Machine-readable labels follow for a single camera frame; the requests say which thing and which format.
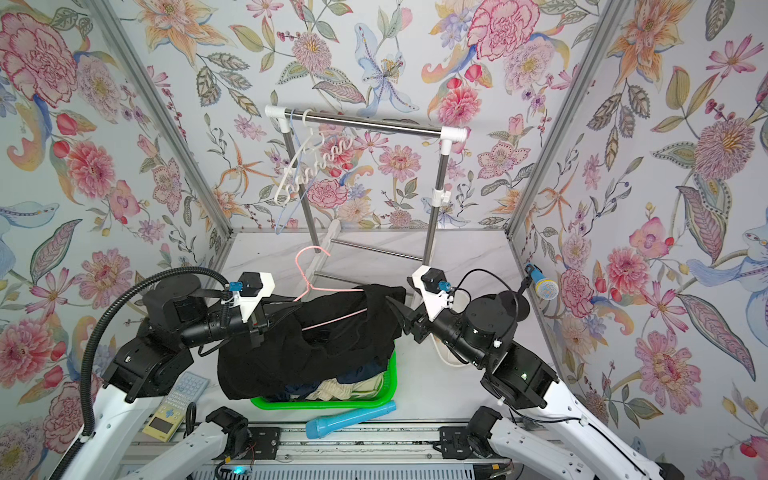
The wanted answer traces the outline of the pink hanger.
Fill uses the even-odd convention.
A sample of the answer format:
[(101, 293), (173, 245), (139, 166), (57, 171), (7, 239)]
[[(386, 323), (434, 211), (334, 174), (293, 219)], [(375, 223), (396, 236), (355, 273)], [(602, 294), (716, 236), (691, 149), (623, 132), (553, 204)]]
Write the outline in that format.
[[(304, 290), (301, 293), (299, 293), (293, 299), (294, 303), (299, 303), (302, 299), (304, 299), (310, 293), (314, 293), (314, 292), (324, 292), (324, 293), (356, 293), (356, 292), (363, 292), (363, 290), (359, 289), (359, 288), (354, 288), (354, 289), (338, 289), (338, 288), (325, 288), (325, 287), (317, 287), (317, 286), (315, 286), (313, 284), (313, 281), (310, 279), (310, 273), (300, 265), (300, 258), (301, 258), (301, 256), (305, 252), (308, 252), (308, 251), (313, 251), (315, 253), (320, 252), (322, 254), (322, 256), (321, 256), (322, 260), (327, 260), (327, 259), (329, 259), (331, 257), (331, 254), (330, 254), (330, 252), (327, 249), (325, 249), (325, 248), (323, 248), (321, 246), (315, 246), (315, 245), (304, 247), (304, 248), (302, 248), (301, 250), (299, 250), (296, 253), (296, 255), (294, 257), (294, 264), (295, 264), (295, 267), (296, 267), (296, 269), (298, 270), (298, 272), (299, 272), (299, 274), (301, 276), (301, 279), (304, 282)], [(304, 327), (303, 331), (316, 330), (316, 329), (318, 329), (320, 327), (328, 326), (328, 325), (331, 325), (331, 324), (334, 324), (334, 323), (341, 322), (343, 320), (347, 320), (349, 318), (353, 318), (353, 317), (358, 316), (358, 315), (362, 315), (363, 313), (366, 313), (367, 311), (368, 311), (367, 308), (362, 308), (362, 309), (359, 309), (357, 311), (354, 311), (354, 312), (351, 312), (351, 313), (339, 316), (337, 318), (333, 318), (333, 319), (330, 319), (330, 320), (326, 320), (324, 322), (315, 323), (315, 324), (312, 324), (310, 326)]]

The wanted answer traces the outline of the black shorts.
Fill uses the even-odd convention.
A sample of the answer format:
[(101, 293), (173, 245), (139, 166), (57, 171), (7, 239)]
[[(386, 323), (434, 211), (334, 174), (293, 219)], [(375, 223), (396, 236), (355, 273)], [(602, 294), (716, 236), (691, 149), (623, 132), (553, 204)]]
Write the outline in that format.
[[(357, 287), (363, 292), (333, 293), (302, 304), (266, 333), (253, 348), (234, 340), (220, 348), (218, 383), (231, 400), (277, 394), (289, 385), (314, 383), (376, 361), (387, 366), (402, 328), (387, 306), (386, 297), (406, 300), (401, 286), (379, 284)], [(367, 308), (362, 315), (316, 330), (304, 327)]]

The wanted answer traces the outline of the navy blue shorts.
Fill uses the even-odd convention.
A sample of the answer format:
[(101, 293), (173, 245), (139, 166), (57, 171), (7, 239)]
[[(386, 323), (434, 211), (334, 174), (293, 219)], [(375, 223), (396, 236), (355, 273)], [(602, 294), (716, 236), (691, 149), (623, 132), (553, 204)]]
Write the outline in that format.
[[(375, 361), (372, 361), (354, 371), (347, 372), (330, 379), (337, 379), (340, 383), (355, 383), (369, 379), (379, 374), (384, 374), (386, 371), (387, 366), (382, 366)], [(265, 400), (270, 402), (309, 401), (306, 399), (306, 397), (323, 381), (324, 380), (303, 385), (289, 385), (277, 394), (266, 396)]]

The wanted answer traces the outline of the beige shorts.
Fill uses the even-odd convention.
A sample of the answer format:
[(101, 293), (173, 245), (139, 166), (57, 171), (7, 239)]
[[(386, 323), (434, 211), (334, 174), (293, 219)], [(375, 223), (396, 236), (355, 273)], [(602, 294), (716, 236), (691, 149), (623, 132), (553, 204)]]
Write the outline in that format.
[(337, 379), (324, 380), (306, 399), (324, 402), (368, 400), (381, 390), (383, 377), (384, 374), (379, 374), (355, 383), (340, 383)]

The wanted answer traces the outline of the white hanger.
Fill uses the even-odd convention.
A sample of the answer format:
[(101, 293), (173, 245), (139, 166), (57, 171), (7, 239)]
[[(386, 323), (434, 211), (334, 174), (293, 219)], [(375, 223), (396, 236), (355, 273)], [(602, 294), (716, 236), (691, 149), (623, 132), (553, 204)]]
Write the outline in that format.
[(351, 138), (341, 136), (326, 136), (309, 125), (308, 116), (310, 110), (305, 110), (301, 115), (302, 126), (306, 129), (306, 137), (299, 141), (295, 153), (283, 166), (282, 176), (276, 187), (273, 201), (281, 207), (285, 207), (290, 199), (299, 192), (303, 186), (311, 183), (324, 169), (335, 163), (343, 153), (350, 152), (354, 147)]

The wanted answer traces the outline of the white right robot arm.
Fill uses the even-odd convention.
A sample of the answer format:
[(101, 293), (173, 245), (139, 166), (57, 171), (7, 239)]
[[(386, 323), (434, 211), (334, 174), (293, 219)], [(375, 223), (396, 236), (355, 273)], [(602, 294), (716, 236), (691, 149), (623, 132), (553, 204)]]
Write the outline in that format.
[(520, 462), (550, 479), (681, 479), (676, 466), (651, 460), (600, 421), (531, 350), (515, 341), (530, 311), (515, 291), (484, 295), (461, 312), (452, 295), (425, 293), (417, 309), (387, 305), (416, 342), (432, 336), (482, 371), (482, 387), (509, 409), (506, 418), (481, 406), (466, 427), (470, 450)]

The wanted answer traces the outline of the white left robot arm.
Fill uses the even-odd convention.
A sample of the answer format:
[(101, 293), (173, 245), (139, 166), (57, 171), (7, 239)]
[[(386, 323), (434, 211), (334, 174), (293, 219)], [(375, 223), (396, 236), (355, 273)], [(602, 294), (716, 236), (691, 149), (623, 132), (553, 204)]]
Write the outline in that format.
[[(246, 272), (228, 281), (204, 267), (171, 268), (151, 275), (120, 294), (97, 321), (82, 354), (79, 400), (83, 427), (52, 476), (106, 475), (108, 462), (127, 449), (154, 408), (170, 393), (195, 357), (235, 341), (259, 348), (268, 331), (300, 309), (300, 303), (273, 293), (271, 274)], [(95, 356), (117, 313), (135, 296), (147, 313), (136, 336), (116, 353), (103, 376), (104, 394), (92, 387)]]

